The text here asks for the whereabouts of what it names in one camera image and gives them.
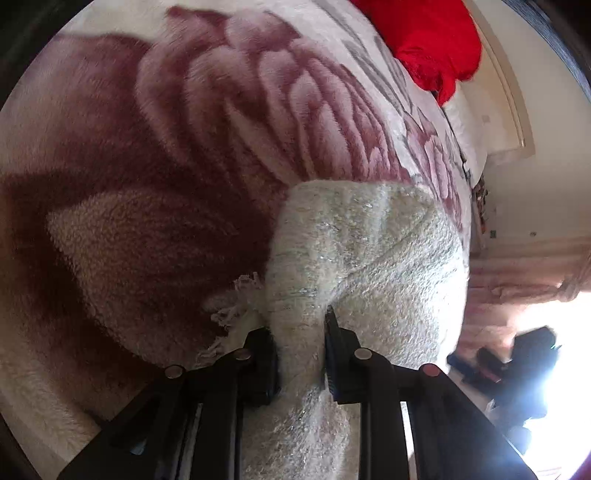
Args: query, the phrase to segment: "red cloth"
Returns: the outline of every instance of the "red cloth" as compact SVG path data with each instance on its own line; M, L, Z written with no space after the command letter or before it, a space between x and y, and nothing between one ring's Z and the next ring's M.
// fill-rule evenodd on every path
M480 63L482 45L462 0L352 0L424 90L437 92L439 105L469 80Z

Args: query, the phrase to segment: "wall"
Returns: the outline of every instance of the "wall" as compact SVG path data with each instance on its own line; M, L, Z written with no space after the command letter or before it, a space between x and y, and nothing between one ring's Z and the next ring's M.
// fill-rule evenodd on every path
M536 154L485 168L487 245L591 235L591 105L548 44L501 0L475 0L503 46Z

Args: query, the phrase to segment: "pink flower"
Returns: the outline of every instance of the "pink flower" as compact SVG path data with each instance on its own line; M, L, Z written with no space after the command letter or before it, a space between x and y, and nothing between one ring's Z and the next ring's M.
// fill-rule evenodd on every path
M453 179L452 165L434 125L418 109L421 125L404 112L407 142L411 156L436 198L462 231L462 205Z
M0 113L0 151L13 254L48 319L30 332L64 359L100 356L87 331L62 341L91 325L190 364L223 333L206 301L264 272L289 187L410 180L363 86L262 11L175 7L153 43L58 35Z

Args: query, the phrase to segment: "white fabric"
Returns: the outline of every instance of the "white fabric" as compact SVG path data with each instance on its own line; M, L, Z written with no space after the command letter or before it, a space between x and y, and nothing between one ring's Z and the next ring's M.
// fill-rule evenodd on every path
M391 362L445 368L466 295L457 230L415 187L304 183L284 206L266 281L263 315L280 350L282 390L246 412L243 478L352 480L359 407L336 405L324 387L326 307ZM228 350L242 342L234 340Z
M464 169L470 172L470 187L474 188L482 177L488 152L482 120L470 108L460 82L456 83L456 93L443 105L443 110L466 160Z

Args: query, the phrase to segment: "white pillow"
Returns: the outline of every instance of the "white pillow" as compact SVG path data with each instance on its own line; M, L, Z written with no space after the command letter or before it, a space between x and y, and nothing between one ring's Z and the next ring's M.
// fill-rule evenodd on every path
M482 120L472 112L460 82L456 83L456 93L443 105L443 110L466 160L464 169L470 172L470 187L474 188L482 176L488 152Z

